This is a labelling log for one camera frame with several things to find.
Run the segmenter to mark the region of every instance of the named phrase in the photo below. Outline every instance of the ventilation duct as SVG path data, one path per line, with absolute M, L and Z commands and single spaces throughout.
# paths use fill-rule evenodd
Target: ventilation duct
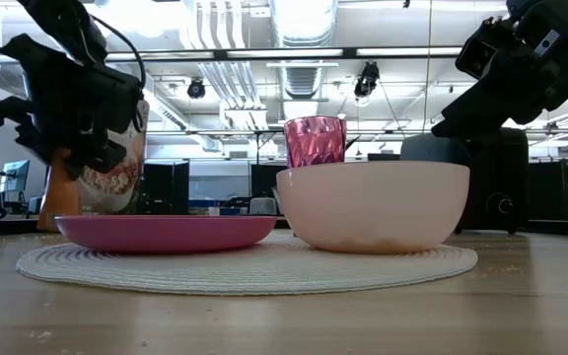
M 278 47 L 328 47 L 336 22 L 336 0 L 270 0 L 273 36 Z M 280 69 L 282 92 L 290 99 L 312 99 L 320 92 L 322 68 Z M 300 103 L 284 103 L 284 111 L 298 111 Z M 304 112 L 317 112 L 317 103 Z

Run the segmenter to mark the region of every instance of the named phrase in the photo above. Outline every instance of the ceiling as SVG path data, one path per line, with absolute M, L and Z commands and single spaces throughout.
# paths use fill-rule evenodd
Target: ceiling
M 88 9 L 122 31 L 139 50 L 184 49 L 179 40 L 180 15 L 177 12 L 177 3 L 157 3 L 150 0 L 113 0 L 113 3 L 115 5 L 111 4 L 103 9 L 89 5 Z M 483 19 L 507 14 L 504 1 L 434 0 L 431 3 L 412 0 L 410 8 L 403 9 L 402 1 L 339 1 L 333 45 L 461 46 Z M 15 2 L 12 1 L 0 1 L 0 45 L 13 36 L 27 33 L 45 45 L 56 47 L 34 24 L 25 10 L 14 5 Z M 268 2 L 243 1 L 242 6 L 243 37 L 247 46 L 273 47 Z M 111 51 L 128 50 L 114 35 L 109 35 L 107 40 L 107 47 Z M 319 103 L 318 114 L 345 113 L 350 129 L 395 129 L 399 123 L 405 129 L 428 130 L 440 119 L 441 110 L 474 82 L 455 68 L 454 61 L 452 58 L 378 60 L 382 87 L 371 95 L 367 106 L 357 107 L 352 95 L 352 84 L 364 67 L 365 60 L 329 60 L 338 66 L 323 69 L 325 75 L 320 98 L 326 99 L 326 102 Z M 278 72 L 276 69 L 267 68 L 266 63 L 252 61 L 250 72 L 260 99 L 267 109 L 266 122 L 269 127 L 274 128 L 281 126 L 285 117 L 282 112 Z M 137 73 L 134 64 L 120 64 L 118 68 Z M 190 78 L 202 76 L 197 63 L 151 62 L 147 63 L 146 70 L 155 79 L 155 94 L 185 118 L 189 129 L 225 128 L 219 118 L 221 101 L 207 81 L 203 99 L 192 100 L 186 93 Z M 14 94 L 23 93 L 21 71 L 17 65 L 0 66 L 0 86 Z M 398 123 L 393 118 L 393 113 L 397 116 Z M 529 127 L 542 128 L 549 119 L 565 113 L 568 113 L 568 102 L 553 112 L 544 112 Z M 156 114 L 151 116 L 149 129 L 177 130 L 171 122 Z M 369 151 L 378 151 L 381 145 L 379 142 L 384 140 L 400 139 L 400 136 L 389 135 L 369 135 L 363 138 L 364 141 L 377 141 L 368 147 Z M 568 136 L 544 142 L 542 141 L 545 135 L 533 135 L 530 139 L 535 147 L 568 147 Z M 150 145 L 197 144 L 194 140 L 179 135 L 151 135 L 148 142 Z M 229 139 L 223 141 L 228 145 L 231 145 L 230 142 Z M 253 146 L 247 142 L 247 139 L 236 139 L 232 143 L 234 146 L 245 144 L 250 150 Z M 274 142 L 282 145 L 283 139 L 275 137 Z M 183 151 L 192 152 L 190 154 L 197 152 L 191 149 Z

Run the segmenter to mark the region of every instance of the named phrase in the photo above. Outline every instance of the white bowl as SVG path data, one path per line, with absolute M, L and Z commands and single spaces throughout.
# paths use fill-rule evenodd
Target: white bowl
M 282 209 L 297 236 L 339 252 L 421 251 L 455 229 L 467 167 L 432 162 L 325 164 L 278 173 Z

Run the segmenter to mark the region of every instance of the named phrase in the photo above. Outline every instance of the desk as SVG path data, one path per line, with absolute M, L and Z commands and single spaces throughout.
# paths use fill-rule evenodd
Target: desk
M 457 236 L 450 245 L 479 253 L 458 277 L 286 297 L 144 294 L 15 272 L 22 253 L 63 242 L 0 238 L 0 354 L 568 354 L 568 237 Z

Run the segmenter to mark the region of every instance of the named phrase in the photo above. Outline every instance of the round placemat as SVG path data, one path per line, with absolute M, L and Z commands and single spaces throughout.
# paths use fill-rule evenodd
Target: round placemat
M 472 269 L 477 254 L 439 246 L 399 255 L 321 251 L 271 234 L 243 249 L 188 255 L 120 255 L 72 244 L 33 250 L 17 270 L 45 281 L 186 295 L 290 295 L 431 281 Z

